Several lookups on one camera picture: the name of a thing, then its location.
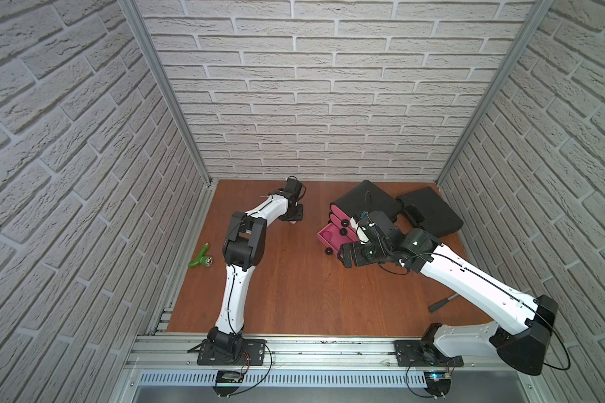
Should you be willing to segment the pink top drawer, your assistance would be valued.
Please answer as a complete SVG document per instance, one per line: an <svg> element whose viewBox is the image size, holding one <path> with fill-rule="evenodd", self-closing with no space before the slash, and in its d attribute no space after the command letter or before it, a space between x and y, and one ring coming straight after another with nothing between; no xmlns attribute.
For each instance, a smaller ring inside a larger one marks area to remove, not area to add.
<svg viewBox="0 0 605 403"><path fill-rule="evenodd" d="M349 228L351 226L352 215L344 212L336 203L331 203L330 219L336 226Z"/></svg>

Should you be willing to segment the black drawer cabinet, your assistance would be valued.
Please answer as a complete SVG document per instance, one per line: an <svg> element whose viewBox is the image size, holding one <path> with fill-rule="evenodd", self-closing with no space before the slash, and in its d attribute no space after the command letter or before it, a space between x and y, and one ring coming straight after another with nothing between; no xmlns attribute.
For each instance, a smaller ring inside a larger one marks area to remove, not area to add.
<svg viewBox="0 0 605 403"><path fill-rule="evenodd" d="M399 201L368 180L362 181L332 203L352 216L364 212L383 212L393 223L402 211Z"/></svg>

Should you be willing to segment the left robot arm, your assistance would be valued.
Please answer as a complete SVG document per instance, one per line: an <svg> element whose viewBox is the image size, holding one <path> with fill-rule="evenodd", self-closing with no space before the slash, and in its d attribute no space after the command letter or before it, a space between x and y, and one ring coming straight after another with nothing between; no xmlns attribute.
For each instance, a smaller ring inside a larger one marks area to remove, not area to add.
<svg viewBox="0 0 605 403"><path fill-rule="evenodd" d="M214 351L234 359L243 353L245 304L251 277L266 251L268 227L275 221L302 221L300 200L305 189L297 177L290 176L284 187L269 193L260 205L232 215L222 249L225 293L218 319L207 336Z"/></svg>

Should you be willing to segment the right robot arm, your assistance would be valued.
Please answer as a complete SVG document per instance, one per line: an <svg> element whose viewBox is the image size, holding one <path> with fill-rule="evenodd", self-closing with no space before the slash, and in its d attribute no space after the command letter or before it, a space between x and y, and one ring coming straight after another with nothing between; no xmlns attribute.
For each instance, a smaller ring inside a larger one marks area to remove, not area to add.
<svg viewBox="0 0 605 403"><path fill-rule="evenodd" d="M340 247L346 268L391 263L452 289L492 319L449 326L433 323L415 349L426 364L460 356L501 359L520 373L538 376L545 366L558 304L547 295L532 297L486 274L421 228L403 233L380 211L349 221L358 240Z"/></svg>

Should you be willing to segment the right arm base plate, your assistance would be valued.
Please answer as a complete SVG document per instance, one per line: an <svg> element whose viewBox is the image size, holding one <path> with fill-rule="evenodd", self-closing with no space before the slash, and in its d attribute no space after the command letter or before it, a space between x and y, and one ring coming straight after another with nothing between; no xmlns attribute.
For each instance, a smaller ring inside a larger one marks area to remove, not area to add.
<svg viewBox="0 0 605 403"><path fill-rule="evenodd" d="M434 346L425 344L420 340L395 340L393 341L393 347L399 367L430 366L458 368L464 366L461 356L447 357Z"/></svg>

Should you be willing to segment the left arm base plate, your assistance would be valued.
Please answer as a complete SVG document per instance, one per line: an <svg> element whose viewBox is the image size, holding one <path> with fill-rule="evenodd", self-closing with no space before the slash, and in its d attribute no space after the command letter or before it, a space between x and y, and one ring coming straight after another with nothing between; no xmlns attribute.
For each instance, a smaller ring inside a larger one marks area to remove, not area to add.
<svg viewBox="0 0 605 403"><path fill-rule="evenodd" d="M204 340L198 351L197 364L200 366L261 366L266 355L267 341L264 339L241 339L230 350L215 346Z"/></svg>

